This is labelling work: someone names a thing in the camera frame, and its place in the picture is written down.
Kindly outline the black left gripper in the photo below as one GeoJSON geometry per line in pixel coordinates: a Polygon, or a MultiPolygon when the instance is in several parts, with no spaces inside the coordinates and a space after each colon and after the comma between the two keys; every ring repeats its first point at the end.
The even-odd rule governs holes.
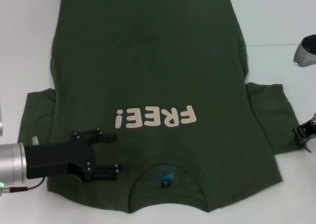
{"type": "Polygon", "coordinates": [[[27,178],[76,175],[82,182],[116,180],[130,170],[130,163],[96,165],[95,143],[116,142],[116,133],[99,128],[74,132],[66,142],[26,146],[27,178]]]}

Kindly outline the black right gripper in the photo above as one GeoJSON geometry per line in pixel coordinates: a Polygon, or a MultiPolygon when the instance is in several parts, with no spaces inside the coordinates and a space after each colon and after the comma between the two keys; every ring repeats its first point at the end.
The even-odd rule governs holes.
{"type": "Polygon", "coordinates": [[[307,142],[311,139],[310,137],[316,134],[316,114],[305,123],[304,132],[300,126],[294,128],[293,133],[300,146],[308,152],[311,152],[307,147],[307,142]]]}

